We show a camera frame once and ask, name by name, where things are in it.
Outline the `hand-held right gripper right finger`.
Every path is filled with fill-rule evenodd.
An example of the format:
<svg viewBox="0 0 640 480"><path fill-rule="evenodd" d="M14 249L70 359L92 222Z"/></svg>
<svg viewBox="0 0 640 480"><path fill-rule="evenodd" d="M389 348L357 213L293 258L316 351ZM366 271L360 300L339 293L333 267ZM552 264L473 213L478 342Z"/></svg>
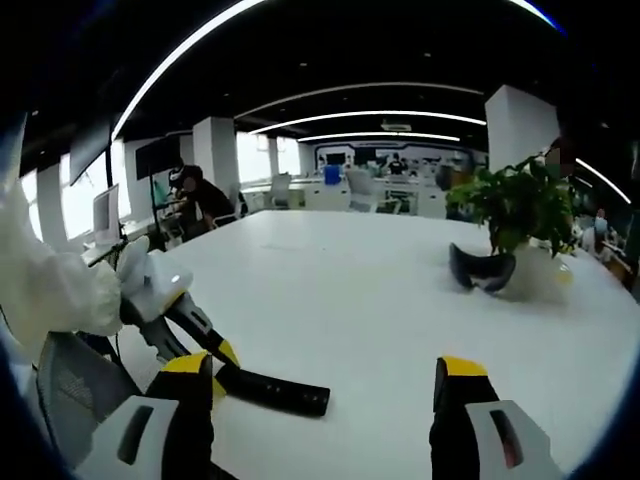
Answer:
<svg viewBox="0 0 640 480"><path fill-rule="evenodd" d="M563 477L549 436L471 360L437 359L429 444L433 479Z"/></svg>

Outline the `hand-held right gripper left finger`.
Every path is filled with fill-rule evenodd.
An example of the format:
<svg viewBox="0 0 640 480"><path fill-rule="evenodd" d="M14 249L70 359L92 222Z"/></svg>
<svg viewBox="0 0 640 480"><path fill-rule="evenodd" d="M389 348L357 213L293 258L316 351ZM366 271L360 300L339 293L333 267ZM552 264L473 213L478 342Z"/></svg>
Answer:
<svg viewBox="0 0 640 480"><path fill-rule="evenodd" d="M82 462L84 479L213 479L212 357L169 362L142 396L100 424Z"/></svg>

